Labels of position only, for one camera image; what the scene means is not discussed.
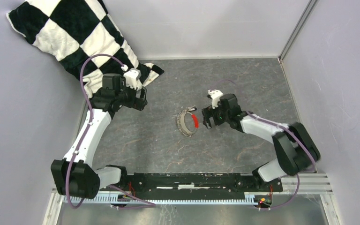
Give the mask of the keyring loop with red tag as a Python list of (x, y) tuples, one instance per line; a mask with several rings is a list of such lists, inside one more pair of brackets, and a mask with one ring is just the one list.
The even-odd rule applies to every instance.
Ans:
[[(199, 128), (199, 121), (197, 116), (193, 112), (188, 112), (187, 108), (180, 111), (176, 116), (176, 126), (180, 133), (185, 137), (193, 137)], [(186, 118), (190, 117), (193, 120), (194, 128), (191, 129), (186, 121)]]

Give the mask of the key with black head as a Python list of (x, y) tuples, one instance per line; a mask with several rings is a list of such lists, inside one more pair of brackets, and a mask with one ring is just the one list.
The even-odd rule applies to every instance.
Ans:
[(187, 111), (188, 111), (188, 112), (193, 112), (193, 111), (196, 111), (196, 110), (197, 110), (197, 108), (196, 108), (195, 105), (192, 106), (192, 107), (188, 107), (188, 108), (187, 108)]

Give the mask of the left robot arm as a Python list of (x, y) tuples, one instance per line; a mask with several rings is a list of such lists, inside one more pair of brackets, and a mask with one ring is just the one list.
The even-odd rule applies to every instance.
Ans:
[(122, 107), (143, 110), (147, 105), (146, 88), (140, 82), (140, 71), (131, 69), (124, 75), (103, 75), (103, 86), (90, 100), (85, 122), (63, 159), (54, 160), (51, 172), (60, 195), (93, 199), (99, 190), (111, 185), (117, 191), (128, 187), (123, 166), (107, 165), (92, 169), (93, 158), (101, 137)]

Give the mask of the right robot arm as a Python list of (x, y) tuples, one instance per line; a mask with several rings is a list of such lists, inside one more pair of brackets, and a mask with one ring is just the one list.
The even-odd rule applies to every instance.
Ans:
[(211, 105), (202, 110), (203, 124), (207, 128), (227, 123), (232, 129), (273, 144), (276, 158), (252, 172), (255, 190), (266, 190), (277, 178), (295, 176), (308, 168), (316, 170), (321, 154), (302, 123), (277, 123), (243, 111), (235, 94), (209, 90), (207, 97)]

